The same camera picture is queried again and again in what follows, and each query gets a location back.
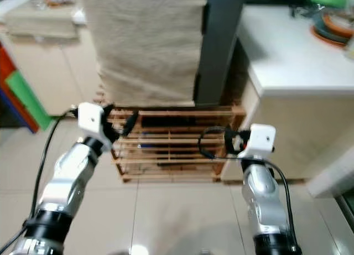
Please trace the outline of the wooden slatted rack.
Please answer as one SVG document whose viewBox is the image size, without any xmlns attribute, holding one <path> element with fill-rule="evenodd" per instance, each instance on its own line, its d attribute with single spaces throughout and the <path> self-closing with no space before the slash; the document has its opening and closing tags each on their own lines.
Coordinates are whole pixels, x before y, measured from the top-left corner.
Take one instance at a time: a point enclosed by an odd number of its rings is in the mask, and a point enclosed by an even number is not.
<svg viewBox="0 0 354 255">
<path fill-rule="evenodd" d="M 227 156 L 222 133 L 208 133 L 207 128 L 222 126 L 235 129 L 243 123 L 246 112 L 239 105 L 217 107 L 138 108 L 117 106 L 109 121 L 117 128 L 139 112 L 129 136 L 119 139 L 111 154 L 119 177 L 125 183 L 180 183 L 222 181 Z"/>
</svg>

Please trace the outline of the cream kitchen cabinet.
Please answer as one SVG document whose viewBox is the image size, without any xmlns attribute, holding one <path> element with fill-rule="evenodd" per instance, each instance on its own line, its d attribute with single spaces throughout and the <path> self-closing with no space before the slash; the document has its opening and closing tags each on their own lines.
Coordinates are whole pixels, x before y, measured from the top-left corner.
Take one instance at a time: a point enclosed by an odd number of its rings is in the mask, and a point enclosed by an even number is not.
<svg viewBox="0 0 354 255">
<path fill-rule="evenodd" d="M 71 40 L 12 37 L 5 28 L 1 32 L 3 48 L 50 115 L 91 102 L 100 90 L 96 52 L 83 10 L 74 8 L 72 19 L 78 37 Z"/>
</svg>

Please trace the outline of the beige woven cloth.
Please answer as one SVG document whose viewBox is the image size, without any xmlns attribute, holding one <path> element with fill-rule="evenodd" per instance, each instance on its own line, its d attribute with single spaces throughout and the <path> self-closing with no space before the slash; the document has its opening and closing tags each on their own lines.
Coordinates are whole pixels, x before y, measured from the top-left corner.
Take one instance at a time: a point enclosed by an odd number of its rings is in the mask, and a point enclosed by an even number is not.
<svg viewBox="0 0 354 255">
<path fill-rule="evenodd" d="M 207 0 L 80 0 L 106 99 L 191 107 Z"/>
</svg>

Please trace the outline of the green plastic board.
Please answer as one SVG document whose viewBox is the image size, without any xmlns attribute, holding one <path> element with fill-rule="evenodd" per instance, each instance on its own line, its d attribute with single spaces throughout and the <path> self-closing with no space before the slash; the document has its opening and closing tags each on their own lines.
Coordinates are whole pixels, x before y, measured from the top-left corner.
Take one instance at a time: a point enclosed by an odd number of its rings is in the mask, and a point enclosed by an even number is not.
<svg viewBox="0 0 354 255">
<path fill-rule="evenodd" d="M 20 71 L 15 70 L 10 73 L 5 79 L 5 85 L 8 86 L 13 96 L 21 103 L 23 110 L 31 116 L 35 124 L 34 132 L 38 129 L 50 127 L 53 117 L 46 112 Z"/>
</svg>

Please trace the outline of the white counter unit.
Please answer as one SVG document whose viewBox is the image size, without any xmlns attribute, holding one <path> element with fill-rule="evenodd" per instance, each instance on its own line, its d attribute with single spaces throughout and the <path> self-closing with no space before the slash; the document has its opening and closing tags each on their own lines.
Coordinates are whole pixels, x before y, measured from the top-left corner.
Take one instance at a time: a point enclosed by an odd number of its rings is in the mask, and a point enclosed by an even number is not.
<svg viewBox="0 0 354 255">
<path fill-rule="evenodd" d="M 247 5 L 237 32 L 246 56 L 241 128 L 274 126 L 270 161 L 294 180 L 321 172 L 319 157 L 354 126 L 354 60 L 311 25 L 286 6 Z"/>
</svg>

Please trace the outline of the blue plastic board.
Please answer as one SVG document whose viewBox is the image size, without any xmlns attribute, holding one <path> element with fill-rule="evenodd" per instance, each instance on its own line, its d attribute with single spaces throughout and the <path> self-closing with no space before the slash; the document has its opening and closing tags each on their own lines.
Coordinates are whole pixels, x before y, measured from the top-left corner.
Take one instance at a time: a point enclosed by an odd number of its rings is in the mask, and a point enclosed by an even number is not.
<svg viewBox="0 0 354 255">
<path fill-rule="evenodd" d="M 17 121 L 29 129 L 32 133 L 35 133 L 38 129 L 37 123 L 34 121 L 26 107 L 15 96 L 13 91 L 7 85 L 1 84 L 2 98 L 7 104 L 11 113 L 15 116 Z"/>
</svg>

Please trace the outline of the beige table towel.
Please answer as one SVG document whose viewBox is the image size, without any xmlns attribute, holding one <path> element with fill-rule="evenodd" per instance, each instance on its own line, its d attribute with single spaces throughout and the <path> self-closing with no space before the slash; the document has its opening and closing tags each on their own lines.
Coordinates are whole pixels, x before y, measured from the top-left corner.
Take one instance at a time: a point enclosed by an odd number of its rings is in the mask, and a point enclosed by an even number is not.
<svg viewBox="0 0 354 255">
<path fill-rule="evenodd" d="M 5 12 L 1 22 L 10 35 L 74 39 L 79 36 L 73 20 L 76 12 L 73 5 L 37 9 L 25 3 Z"/>
</svg>

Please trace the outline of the orange plastic board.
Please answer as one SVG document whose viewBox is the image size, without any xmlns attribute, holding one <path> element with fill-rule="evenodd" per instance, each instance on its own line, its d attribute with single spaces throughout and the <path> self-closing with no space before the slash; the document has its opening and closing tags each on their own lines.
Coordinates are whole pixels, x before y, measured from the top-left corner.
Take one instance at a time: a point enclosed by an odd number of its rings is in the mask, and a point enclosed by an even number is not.
<svg viewBox="0 0 354 255">
<path fill-rule="evenodd" d="M 8 76 L 16 71 L 16 67 L 3 46 L 0 46 L 0 81 L 4 81 Z"/>
</svg>

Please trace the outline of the clear snack pack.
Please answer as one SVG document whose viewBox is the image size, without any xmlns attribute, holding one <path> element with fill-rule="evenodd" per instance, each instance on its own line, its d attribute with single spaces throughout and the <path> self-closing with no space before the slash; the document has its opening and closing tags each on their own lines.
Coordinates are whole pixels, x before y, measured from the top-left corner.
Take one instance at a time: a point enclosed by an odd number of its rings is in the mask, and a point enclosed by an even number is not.
<svg viewBox="0 0 354 255">
<path fill-rule="evenodd" d="M 55 4 L 55 3 L 48 3 L 46 0 L 30 0 L 31 4 L 36 8 L 36 9 L 53 9 L 53 8 L 58 8 L 58 7 L 66 7 L 66 6 L 71 6 L 76 3 L 68 3 L 68 4 Z"/>
</svg>

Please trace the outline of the orange plate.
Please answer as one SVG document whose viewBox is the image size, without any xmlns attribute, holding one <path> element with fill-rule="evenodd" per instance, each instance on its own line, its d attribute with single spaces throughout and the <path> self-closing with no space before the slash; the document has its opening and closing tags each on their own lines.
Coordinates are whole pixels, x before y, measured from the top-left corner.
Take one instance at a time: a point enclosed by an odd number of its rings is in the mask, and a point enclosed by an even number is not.
<svg viewBox="0 0 354 255">
<path fill-rule="evenodd" d="M 318 39 L 319 41 L 322 41 L 322 42 L 324 42 L 324 43 L 326 43 L 326 44 L 328 44 L 328 45 L 334 46 L 334 47 L 336 47 L 336 48 L 344 49 L 344 47 L 346 47 L 347 43 L 346 43 L 346 45 L 337 45 L 337 44 L 334 44 L 334 43 L 330 43 L 330 42 L 328 42 L 328 41 L 326 41 L 326 40 L 323 40 L 323 39 L 321 39 L 321 38 L 319 38 L 318 36 L 315 35 L 314 31 L 312 30 L 312 27 L 313 27 L 313 19 L 314 19 L 315 17 L 318 17 L 320 14 L 333 15 L 333 16 L 334 16 L 334 20 L 342 20 L 342 22 L 344 22 L 344 23 L 349 23 L 349 25 L 351 25 L 352 28 L 354 28 L 354 20 L 348 20 L 348 19 L 346 19 L 346 18 L 340 17 L 340 16 L 337 15 L 337 14 L 331 14 L 331 13 L 329 13 L 329 12 L 319 12 L 318 14 L 316 14 L 316 15 L 314 15 L 314 16 L 312 17 L 312 25 L 311 25 L 311 27 L 309 28 L 309 31 L 311 32 L 311 35 L 313 35 L 314 38 Z"/>
</svg>

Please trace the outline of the teal plate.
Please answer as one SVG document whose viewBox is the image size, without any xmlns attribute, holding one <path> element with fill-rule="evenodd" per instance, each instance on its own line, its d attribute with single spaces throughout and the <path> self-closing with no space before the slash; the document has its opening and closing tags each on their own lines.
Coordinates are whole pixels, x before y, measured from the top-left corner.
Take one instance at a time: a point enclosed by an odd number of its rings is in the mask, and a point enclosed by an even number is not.
<svg viewBox="0 0 354 255">
<path fill-rule="evenodd" d="M 315 17 L 312 30 L 319 38 L 337 45 L 346 45 L 354 36 L 354 28 L 349 23 L 334 20 L 334 16 L 329 14 Z"/>
</svg>

